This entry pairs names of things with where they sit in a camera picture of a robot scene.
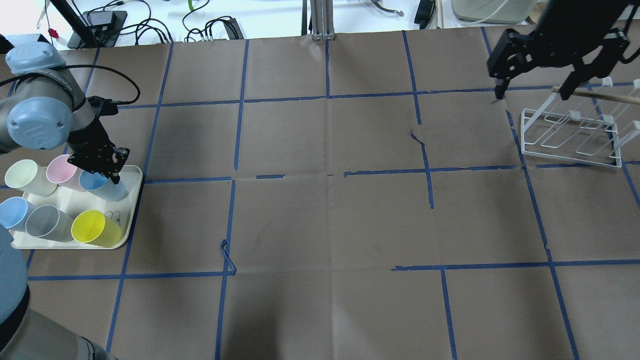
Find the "metal bracket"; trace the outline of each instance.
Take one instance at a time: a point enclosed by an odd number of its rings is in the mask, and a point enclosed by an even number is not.
[[[311,38],[314,41],[333,40],[333,0],[311,0]]]

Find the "wooden rod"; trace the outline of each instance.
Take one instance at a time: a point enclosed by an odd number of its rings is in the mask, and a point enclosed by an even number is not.
[[[560,86],[552,87],[551,91],[553,91],[553,92],[560,91]],[[640,105],[640,99],[638,99],[637,97],[631,97],[631,96],[625,96],[625,95],[600,94],[600,93],[597,93],[597,92],[591,92],[591,91],[585,91],[585,90],[576,90],[576,91],[573,92],[572,95],[582,96],[582,97],[590,97],[592,99],[624,102],[625,104]]]

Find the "gray robot arm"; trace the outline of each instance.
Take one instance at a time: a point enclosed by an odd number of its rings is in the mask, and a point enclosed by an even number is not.
[[[20,146],[54,149],[67,142],[73,151],[70,163],[119,182],[129,150],[115,147],[99,120],[117,113],[117,107],[105,111],[108,101],[87,99],[51,44],[16,47],[6,62],[20,80],[15,93],[0,101],[0,154]]]

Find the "pink cup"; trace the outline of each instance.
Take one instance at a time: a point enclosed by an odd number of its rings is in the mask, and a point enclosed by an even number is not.
[[[67,162],[69,159],[68,154],[60,155],[57,158],[51,160],[47,167],[47,179],[65,188],[70,188],[77,192],[83,192],[84,189],[80,186],[80,174],[82,169],[77,168],[75,165],[71,165]]]

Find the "blue cup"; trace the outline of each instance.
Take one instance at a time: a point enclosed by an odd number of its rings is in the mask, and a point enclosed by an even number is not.
[[[122,179],[114,184],[97,172],[92,174],[83,170],[80,174],[80,187],[107,201],[122,200],[127,195],[127,188]]]
[[[14,196],[0,204],[0,225],[5,229],[26,232],[27,218],[36,206],[22,197]]]

